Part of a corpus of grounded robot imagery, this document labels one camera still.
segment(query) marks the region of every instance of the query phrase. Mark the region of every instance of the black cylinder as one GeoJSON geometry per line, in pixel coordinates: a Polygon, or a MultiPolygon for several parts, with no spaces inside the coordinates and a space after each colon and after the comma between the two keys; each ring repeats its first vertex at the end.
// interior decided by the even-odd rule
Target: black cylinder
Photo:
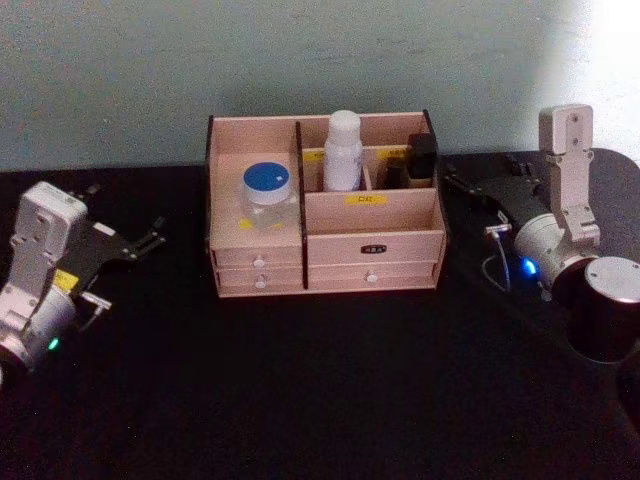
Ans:
{"type": "Polygon", "coordinates": [[[568,337],[578,352],[592,360],[624,359],[640,334],[640,302],[627,294],[629,291],[635,294],[629,288],[635,277],[626,276],[624,271],[633,269],[633,262],[622,260],[605,257],[592,262],[578,285],[568,337]],[[621,294],[616,297],[611,292],[621,294]]]}

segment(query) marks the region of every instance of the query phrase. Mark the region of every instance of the wooden drawer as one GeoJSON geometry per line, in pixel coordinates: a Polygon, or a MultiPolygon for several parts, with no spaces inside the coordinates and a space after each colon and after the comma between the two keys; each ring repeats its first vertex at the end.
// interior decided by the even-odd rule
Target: wooden drawer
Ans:
{"type": "Polygon", "coordinates": [[[218,269],[221,287],[247,287],[260,292],[272,285],[302,287],[302,267],[218,269]]]}
{"type": "Polygon", "coordinates": [[[269,268],[280,265],[302,265],[301,247],[229,248],[214,252],[216,265],[224,268],[269,268]]]}
{"type": "Polygon", "coordinates": [[[309,235],[309,265],[346,263],[436,263],[444,232],[425,230],[394,233],[348,233],[309,235]],[[366,247],[382,246],[381,253],[364,253],[366,247]]]}
{"type": "Polygon", "coordinates": [[[309,288],[416,287],[432,282],[434,263],[371,263],[309,267],[309,288]]]}

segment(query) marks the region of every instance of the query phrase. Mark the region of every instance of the green indicator light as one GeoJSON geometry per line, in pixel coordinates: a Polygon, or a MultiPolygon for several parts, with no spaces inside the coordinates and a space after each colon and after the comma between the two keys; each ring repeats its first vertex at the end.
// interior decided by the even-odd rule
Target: green indicator light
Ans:
{"type": "Polygon", "coordinates": [[[59,344],[60,340],[58,340],[58,337],[54,338],[51,340],[51,343],[49,343],[49,350],[55,350],[59,344]]]}

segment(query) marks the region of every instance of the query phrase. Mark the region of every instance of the white bottle cap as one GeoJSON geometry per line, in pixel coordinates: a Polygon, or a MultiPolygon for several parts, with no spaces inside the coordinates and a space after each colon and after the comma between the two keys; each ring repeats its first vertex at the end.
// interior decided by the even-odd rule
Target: white bottle cap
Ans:
{"type": "Polygon", "coordinates": [[[348,147],[360,141],[360,117],[350,110],[338,110],[329,117],[328,141],[348,147]]]}

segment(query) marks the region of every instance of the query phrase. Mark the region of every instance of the drawer label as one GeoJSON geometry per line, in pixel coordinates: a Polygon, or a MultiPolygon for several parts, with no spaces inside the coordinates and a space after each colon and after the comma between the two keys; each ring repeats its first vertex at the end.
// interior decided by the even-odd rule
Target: drawer label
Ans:
{"type": "Polygon", "coordinates": [[[71,275],[64,270],[56,269],[56,273],[53,276],[53,284],[65,293],[70,293],[73,287],[76,286],[80,280],[75,275],[71,275]]]}
{"type": "Polygon", "coordinates": [[[381,148],[376,150],[378,161],[389,160],[392,157],[404,158],[407,156],[407,147],[381,148]]]}
{"type": "Polygon", "coordinates": [[[360,253],[384,253],[386,251],[386,245],[365,245],[360,249],[360,253]]]}
{"type": "Polygon", "coordinates": [[[324,150],[302,152],[302,160],[304,162],[322,162],[324,160],[324,150]]]}
{"type": "Polygon", "coordinates": [[[386,195],[347,195],[344,197],[345,205],[385,205],[386,195]]]}

